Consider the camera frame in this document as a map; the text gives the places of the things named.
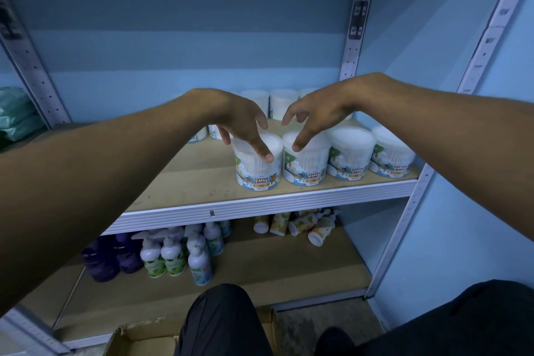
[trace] finger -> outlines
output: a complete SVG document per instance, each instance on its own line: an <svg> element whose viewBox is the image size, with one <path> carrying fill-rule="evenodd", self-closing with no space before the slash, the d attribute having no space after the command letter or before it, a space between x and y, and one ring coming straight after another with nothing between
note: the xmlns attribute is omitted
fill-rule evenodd
<svg viewBox="0 0 534 356"><path fill-rule="evenodd" d="M310 113L308 113L307 111L301 111L300 113L297 114L297 121L299 123L303 123L306 118L308 118L308 116L310 115Z"/></svg>
<svg viewBox="0 0 534 356"><path fill-rule="evenodd" d="M275 157L272 155L269 148L267 148L267 145L263 142L263 140L260 138L258 131L256 131L256 135L252 137L248 143L256 153L267 163L271 163Z"/></svg>
<svg viewBox="0 0 534 356"><path fill-rule="evenodd" d="M217 128L219 129L219 134L221 135L221 138L223 139L224 144L230 145L232 143L232 140L230 138L230 133L221 126L217 126Z"/></svg>
<svg viewBox="0 0 534 356"><path fill-rule="evenodd" d="M267 128L269 128L269 123L267 122L267 117L265 116L265 113L262 109L259 108L257 104L256 109L256 117L254 119L262 130L267 130Z"/></svg>
<svg viewBox="0 0 534 356"><path fill-rule="evenodd" d="M295 103L290 105L286 113L284 114L284 118L282 119L282 125L288 125L291 121L291 119L298 113L302 111L307 111L307 101L306 97L303 97L300 100L297 100Z"/></svg>
<svg viewBox="0 0 534 356"><path fill-rule="evenodd" d="M295 142L293 143L293 150L295 152L300 152L303 150L303 148L308 145L308 142L315 137L317 134L319 134L321 130L318 130L313 126L313 124L308 121L305 125L302 131L297 135L297 138L295 138Z"/></svg>

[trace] leg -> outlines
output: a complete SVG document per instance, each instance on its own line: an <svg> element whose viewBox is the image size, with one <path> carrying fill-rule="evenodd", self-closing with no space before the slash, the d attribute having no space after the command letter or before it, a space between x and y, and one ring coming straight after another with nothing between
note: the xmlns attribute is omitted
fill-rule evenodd
<svg viewBox="0 0 534 356"><path fill-rule="evenodd" d="M180 332L175 356L272 356L256 309L237 285L217 285L198 296Z"/></svg>
<svg viewBox="0 0 534 356"><path fill-rule="evenodd" d="M531 355L534 290L491 280L384 335L350 355Z"/></svg>

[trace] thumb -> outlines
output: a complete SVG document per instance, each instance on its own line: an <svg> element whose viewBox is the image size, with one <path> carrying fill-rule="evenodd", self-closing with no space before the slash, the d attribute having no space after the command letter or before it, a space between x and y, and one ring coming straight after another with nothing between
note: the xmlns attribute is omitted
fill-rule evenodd
<svg viewBox="0 0 534 356"><path fill-rule="evenodd" d="M293 143L293 150L295 152L300 152L301 150L303 150L303 148L308 145L310 140L317 134L319 134L319 132L320 130L316 130L308 119L308 122L304 125L302 131L300 131L300 133L297 135L297 138L295 138L295 142Z"/></svg>
<svg viewBox="0 0 534 356"><path fill-rule="evenodd" d="M275 157L272 155L269 148L267 148L267 145L263 142L263 140L260 138L258 131L256 131L256 135L252 137L248 143L256 153L267 163L271 163Z"/></svg>

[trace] plastic bag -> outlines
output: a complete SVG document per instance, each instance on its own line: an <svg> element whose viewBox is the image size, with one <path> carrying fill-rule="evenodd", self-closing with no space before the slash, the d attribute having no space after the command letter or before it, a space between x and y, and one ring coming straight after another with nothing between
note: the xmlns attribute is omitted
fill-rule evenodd
<svg viewBox="0 0 534 356"><path fill-rule="evenodd" d="M24 90L18 87L0 87L0 116L7 116L30 101Z"/></svg>
<svg viewBox="0 0 534 356"><path fill-rule="evenodd" d="M0 116L0 130L3 128L11 128L32 114L36 114L33 104L31 102L23 104L11 113L6 114L5 116Z"/></svg>
<svg viewBox="0 0 534 356"><path fill-rule="evenodd" d="M7 140L16 142L29 136L31 133L37 131L44 126L43 120L38 115L26 117L20 123L17 123L14 127L0 130L2 137Z"/></svg>

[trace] shoe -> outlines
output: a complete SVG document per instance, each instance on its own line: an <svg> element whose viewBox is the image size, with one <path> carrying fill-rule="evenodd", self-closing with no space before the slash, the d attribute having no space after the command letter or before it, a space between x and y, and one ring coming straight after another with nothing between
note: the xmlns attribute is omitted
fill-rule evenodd
<svg viewBox="0 0 534 356"><path fill-rule="evenodd" d="M341 356L353 347L354 342L343 329L330 327L319 337L313 356Z"/></svg>

